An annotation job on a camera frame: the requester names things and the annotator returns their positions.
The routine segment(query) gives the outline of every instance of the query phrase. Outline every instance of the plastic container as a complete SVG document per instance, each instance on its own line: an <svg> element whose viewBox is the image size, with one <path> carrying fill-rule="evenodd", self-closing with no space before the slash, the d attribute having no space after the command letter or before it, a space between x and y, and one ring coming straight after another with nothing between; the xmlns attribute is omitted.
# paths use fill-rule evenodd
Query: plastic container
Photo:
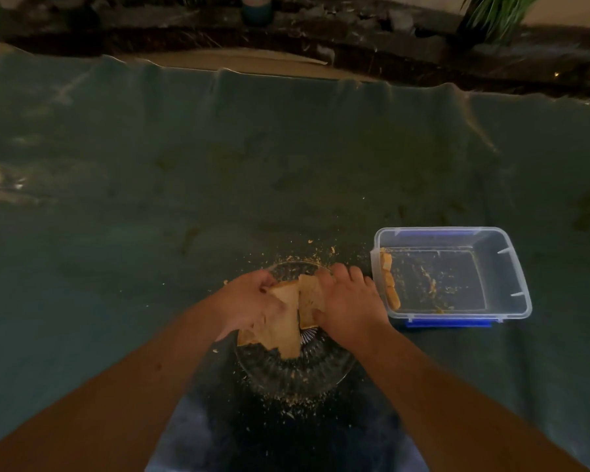
<svg viewBox="0 0 590 472"><path fill-rule="evenodd" d="M389 309L380 253L401 307ZM493 227L398 227L378 230L371 252L378 292L407 326L489 326L531 314L531 298L509 236Z"/></svg>

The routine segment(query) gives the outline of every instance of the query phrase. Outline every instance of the hand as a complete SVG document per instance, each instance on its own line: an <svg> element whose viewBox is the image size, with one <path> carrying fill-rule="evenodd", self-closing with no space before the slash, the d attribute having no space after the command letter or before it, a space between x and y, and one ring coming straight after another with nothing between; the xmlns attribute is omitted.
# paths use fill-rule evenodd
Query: hand
<svg viewBox="0 0 590 472"><path fill-rule="evenodd" d="M330 337L351 353L359 347L372 325L389 325L387 311L378 296L378 290L370 277L363 277L358 267L350 270L337 263L327 269L320 268L319 278L326 311L313 312L315 321Z"/></svg>
<svg viewBox="0 0 590 472"><path fill-rule="evenodd" d="M275 278L267 270L245 273L203 300L223 325L217 341L234 330L250 328L260 318L283 312L286 305L266 293L267 288L275 283Z"/></svg>

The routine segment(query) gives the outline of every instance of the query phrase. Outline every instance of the left hand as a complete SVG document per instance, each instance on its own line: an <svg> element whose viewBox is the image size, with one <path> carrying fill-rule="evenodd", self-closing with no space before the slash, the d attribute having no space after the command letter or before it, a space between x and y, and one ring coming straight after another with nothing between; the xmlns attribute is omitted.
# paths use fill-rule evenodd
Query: left hand
<svg viewBox="0 0 590 472"><path fill-rule="evenodd" d="M261 318L284 311L286 305L266 290L277 283L267 270L245 273L203 300L219 316L223 329L217 341L234 330L251 328Z"/></svg>

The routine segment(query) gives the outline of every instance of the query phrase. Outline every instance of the right arm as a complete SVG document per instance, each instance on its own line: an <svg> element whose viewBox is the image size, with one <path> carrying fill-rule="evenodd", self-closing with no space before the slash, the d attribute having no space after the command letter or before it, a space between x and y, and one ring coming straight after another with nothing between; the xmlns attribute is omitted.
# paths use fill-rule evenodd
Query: right arm
<svg viewBox="0 0 590 472"><path fill-rule="evenodd" d="M433 472L587 469L514 413L447 373L389 323L360 269L320 269L319 325L383 391Z"/></svg>

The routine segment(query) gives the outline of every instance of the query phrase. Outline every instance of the left arm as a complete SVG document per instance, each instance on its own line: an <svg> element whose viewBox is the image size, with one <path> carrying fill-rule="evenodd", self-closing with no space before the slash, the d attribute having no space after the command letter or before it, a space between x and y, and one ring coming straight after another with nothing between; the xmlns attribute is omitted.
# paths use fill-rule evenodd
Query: left arm
<svg viewBox="0 0 590 472"><path fill-rule="evenodd" d="M0 471L142 471L206 350L284 304L259 270L230 282L155 338L0 441Z"/></svg>

